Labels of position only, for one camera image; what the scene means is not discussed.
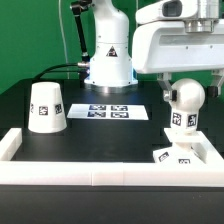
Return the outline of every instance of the green wall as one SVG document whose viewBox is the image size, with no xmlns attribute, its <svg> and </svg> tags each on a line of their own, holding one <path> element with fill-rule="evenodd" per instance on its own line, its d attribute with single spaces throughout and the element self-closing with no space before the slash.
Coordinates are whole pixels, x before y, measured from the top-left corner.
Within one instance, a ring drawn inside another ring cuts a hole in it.
<svg viewBox="0 0 224 224">
<path fill-rule="evenodd" d="M 61 0 L 62 18 L 68 48 L 69 62 L 80 61 L 80 46 L 69 0 Z M 155 0 L 139 0 L 139 8 Z M 135 23 L 135 0 L 113 0 L 115 7 L 127 14 L 130 20 L 130 43 Z M 0 93 L 21 79 L 32 78 L 45 68 L 65 63 L 63 42 L 58 16 L 58 0 L 2 1 L 0 7 Z M 82 21 L 90 55 L 95 51 L 94 18 L 91 12 L 83 13 Z M 211 83 L 210 72 L 174 74 L 174 80 L 193 77 L 204 85 Z M 155 76 L 138 75 L 138 79 Z"/>
</svg>

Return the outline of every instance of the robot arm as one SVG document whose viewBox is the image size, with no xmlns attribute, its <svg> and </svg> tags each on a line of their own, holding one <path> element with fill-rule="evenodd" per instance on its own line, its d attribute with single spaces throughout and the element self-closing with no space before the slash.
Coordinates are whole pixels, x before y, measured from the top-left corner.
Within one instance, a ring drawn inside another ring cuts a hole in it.
<svg viewBox="0 0 224 224">
<path fill-rule="evenodd" d="M 210 92 L 220 94 L 224 20 L 219 19 L 219 0 L 163 0 L 137 11 L 136 20 L 143 24 L 135 31 L 132 46 L 138 73 L 162 74 L 159 83 L 171 97 L 172 72 L 215 70 Z"/>
<path fill-rule="evenodd" d="M 90 59 L 90 73 L 85 79 L 85 87 L 115 93 L 135 88 L 137 80 L 133 78 L 132 61 L 128 54 L 128 17 L 113 6 L 112 0 L 80 0 L 78 3 L 78 7 L 77 4 L 72 7 L 73 13 L 78 16 L 91 3 L 96 28 L 96 51 Z"/>
</svg>

